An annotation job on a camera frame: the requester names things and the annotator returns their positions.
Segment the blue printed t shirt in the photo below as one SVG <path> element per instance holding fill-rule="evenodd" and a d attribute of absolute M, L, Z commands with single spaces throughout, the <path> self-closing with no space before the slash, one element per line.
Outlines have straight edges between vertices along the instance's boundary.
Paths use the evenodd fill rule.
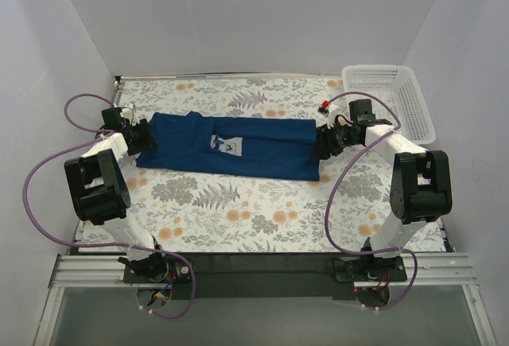
<path fill-rule="evenodd" d="M 320 179 L 313 119 L 207 117 L 155 113 L 150 129 L 157 148 L 136 166 L 194 173 L 295 181 Z"/>

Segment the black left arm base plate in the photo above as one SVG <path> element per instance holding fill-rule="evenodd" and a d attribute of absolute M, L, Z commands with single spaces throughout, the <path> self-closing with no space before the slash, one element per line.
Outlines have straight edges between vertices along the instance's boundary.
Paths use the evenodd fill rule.
<path fill-rule="evenodd" d="M 156 253 L 138 261 L 119 257 L 118 262 L 125 267 L 124 283 L 191 282 L 191 268 L 182 260 L 168 255 Z"/>

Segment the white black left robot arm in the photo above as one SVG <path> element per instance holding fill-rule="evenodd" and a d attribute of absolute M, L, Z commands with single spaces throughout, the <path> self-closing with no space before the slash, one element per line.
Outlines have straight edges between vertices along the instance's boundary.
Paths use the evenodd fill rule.
<path fill-rule="evenodd" d="M 108 232 L 126 253 L 119 262 L 137 277 L 161 282 L 169 263 L 157 240 L 128 213 L 130 192 L 121 167 L 157 147 L 146 119 L 134 106 L 101 112 L 107 136 L 80 157 L 67 160 L 64 171 L 78 218 Z"/>

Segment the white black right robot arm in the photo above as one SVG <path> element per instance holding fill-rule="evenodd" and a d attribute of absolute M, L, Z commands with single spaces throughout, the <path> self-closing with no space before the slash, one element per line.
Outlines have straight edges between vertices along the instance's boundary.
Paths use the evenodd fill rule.
<path fill-rule="evenodd" d="M 405 138 L 398 132 L 399 119 L 377 118 L 372 103 L 367 94 L 361 94 L 349 103 L 347 118 L 329 101 L 318 107 L 327 122 L 317 128 L 314 158 L 327 160 L 348 147 L 363 146 L 366 151 L 375 150 L 392 167 L 390 213 L 360 251 L 348 251 L 344 259 L 332 261 L 333 275 L 341 282 L 405 280 L 401 254 L 406 245 L 453 206 L 448 155 Z"/>

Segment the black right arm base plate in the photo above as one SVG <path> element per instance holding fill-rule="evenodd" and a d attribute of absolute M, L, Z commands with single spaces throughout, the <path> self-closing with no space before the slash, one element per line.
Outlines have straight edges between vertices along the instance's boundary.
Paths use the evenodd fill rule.
<path fill-rule="evenodd" d="M 326 255 L 325 268 L 338 282 L 405 282 L 406 268 L 401 256 L 383 259 L 369 256 Z"/>

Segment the white plastic basket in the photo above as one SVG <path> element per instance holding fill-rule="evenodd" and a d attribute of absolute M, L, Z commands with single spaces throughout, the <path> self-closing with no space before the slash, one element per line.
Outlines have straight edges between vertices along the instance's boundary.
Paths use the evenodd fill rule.
<path fill-rule="evenodd" d="M 417 145 L 429 145 L 436 140 L 418 79 L 411 68 L 394 64 L 350 65 L 342 70 L 345 91 L 351 94 L 348 102 L 358 99 L 358 91 L 380 99 L 373 102 L 373 112 L 379 119 L 393 120 L 397 115 L 400 132 Z"/>

